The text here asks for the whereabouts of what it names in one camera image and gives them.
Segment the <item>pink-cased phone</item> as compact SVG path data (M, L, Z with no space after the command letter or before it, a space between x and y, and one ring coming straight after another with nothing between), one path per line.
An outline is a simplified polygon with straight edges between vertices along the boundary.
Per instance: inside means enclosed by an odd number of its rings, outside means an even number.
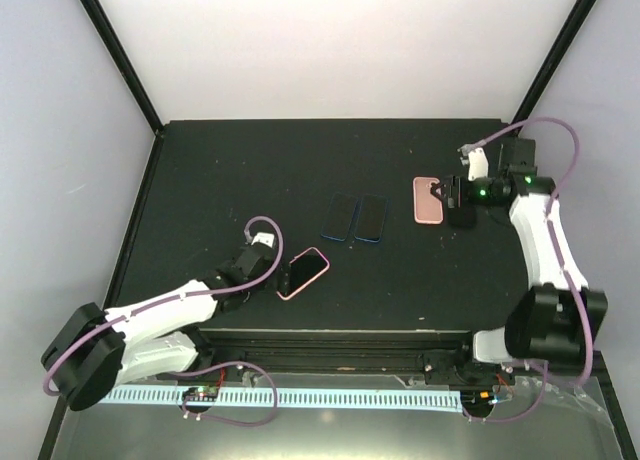
M356 196L335 193L321 229L321 237L333 241L345 241L350 232L357 205Z
M291 300L297 296L330 268L328 258L316 247L307 248L288 263L292 265L293 292L290 295L277 294L283 301Z

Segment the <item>black-cased phone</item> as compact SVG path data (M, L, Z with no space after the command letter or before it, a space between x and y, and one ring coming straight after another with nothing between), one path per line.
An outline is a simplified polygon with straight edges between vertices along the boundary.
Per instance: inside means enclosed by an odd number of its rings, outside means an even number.
M379 243L384 229L388 200L379 195L364 195L354 230L356 240Z

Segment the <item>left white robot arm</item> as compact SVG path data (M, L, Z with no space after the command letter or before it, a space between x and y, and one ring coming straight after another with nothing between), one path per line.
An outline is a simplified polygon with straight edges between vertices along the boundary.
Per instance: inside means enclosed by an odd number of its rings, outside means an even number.
M106 310L78 307L42 354L44 393L82 411L144 377L207 377L215 356L187 328L247 303L276 275L282 256L281 244L256 237L210 276L165 294Z

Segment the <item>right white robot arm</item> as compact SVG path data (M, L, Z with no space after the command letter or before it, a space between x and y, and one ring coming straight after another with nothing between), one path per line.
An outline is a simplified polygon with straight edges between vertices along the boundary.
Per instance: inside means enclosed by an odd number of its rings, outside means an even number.
M538 174L536 144L516 138L500 148L498 169L489 171L481 147L463 155L464 176L432 183L452 225L469 228L479 207L502 208L518 236L527 271L528 288L506 323L477 331L472 348L454 359L457 376L476 383L491 364L545 360L580 363L590 374L594 341L608 309L602 291L592 289L573 259L564 234L556 183Z

